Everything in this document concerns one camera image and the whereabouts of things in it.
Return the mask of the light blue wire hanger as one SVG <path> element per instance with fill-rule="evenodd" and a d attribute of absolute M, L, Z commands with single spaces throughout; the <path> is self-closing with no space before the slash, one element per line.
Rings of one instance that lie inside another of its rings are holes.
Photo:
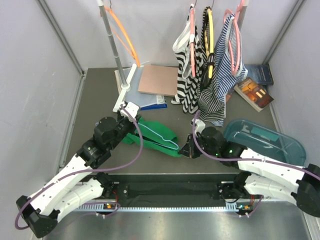
<path fill-rule="evenodd" d="M 143 127 L 145 129 L 147 129 L 148 131 L 150 131 L 151 133 L 153 133 L 154 135 L 158 136 L 159 138 L 161 138 L 161 140 L 163 142 L 169 143 L 171 145 L 174 145 L 174 147 L 169 146 L 169 145 L 165 145 L 165 144 L 161 144 L 158 142 L 155 142 L 155 145 L 158 145 L 160 147 L 166 148 L 166 149 L 170 149 L 170 150 L 174 150 L 174 151 L 178 151 L 180 149 L 179 145 L 177 143 L 175 143 L 174 141 L 170 140 L 170 139 L 165 139 L 162 135 L 160 135 L 159 133 L 155 132 L 154 130 L 152 130 L 151 128 L 147 127 L 146 125 L 142 124 L 142 123 L 138 123 L 138 125 L 140 127 Z"/>

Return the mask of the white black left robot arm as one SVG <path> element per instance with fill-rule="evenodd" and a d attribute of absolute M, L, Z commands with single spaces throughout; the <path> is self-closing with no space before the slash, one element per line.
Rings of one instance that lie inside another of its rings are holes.
<path fill-rule="evenodd" d="M 117 118 L 104 117 L 69 163 L 42 189 L 17 201 L 19 213 L 37 238 L 50 234 L 70 212 L 96 198 L 109 198 L 114 182 L 106 170 L 99 167 L 111 157 L 111 152 L 128 135 L 139 131 L 141 115 L 123 113 Z"/>

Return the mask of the green tank top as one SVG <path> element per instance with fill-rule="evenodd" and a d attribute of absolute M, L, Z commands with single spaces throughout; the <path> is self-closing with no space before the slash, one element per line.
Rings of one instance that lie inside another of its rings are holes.
<path fill-rule="evenodd" d="M 142 117 L 138 121 L 138 123 L 144 124 L 145 126 L 149 127 L 150 129 L 154 130 L 158 134 L 162 135 L 165 139 L 167 140 L 172 140 L 173 142 L 178 144 L 178 136 L 176 133 L 174 133 L 170 128 L 168 128 L 166 125 L 158 122 L 158 121 L 149 121 L 149 120 L 144 120 Z M 159 152 L 162 152 L 166 155 L 169 155 L 171 157 L 178 158 L 181 155 L 178 153 L 179 150 L 172 150 L 168 148 L 161 147 L 159 145 L 156 145 L 155 142 L 168 145 L 170 147 L 175 147 L 172 144 L 169 144 L 168 142 L 163 142 L 161 138 L 159 138 L 157 135 L 153 134 L 146 128 L 139 126 L 139 129 L 142 134 L 143 138 L 143 147 L 151 150 L 156 150 Z"/>

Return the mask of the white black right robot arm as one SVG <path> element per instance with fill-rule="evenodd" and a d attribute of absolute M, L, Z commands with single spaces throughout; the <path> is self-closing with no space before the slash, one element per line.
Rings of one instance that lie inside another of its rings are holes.
<path fill-rule="evenodd" d="M 272 197 L 291 203 L 304 213 L 320 216 L 320 168 L 283 163 L 251 148 L 226 140 L 214 127 L 197 127 L 187 136 L 179 154 L 195 159 L 205 155 L 238 169 L 232 196 Z"/>

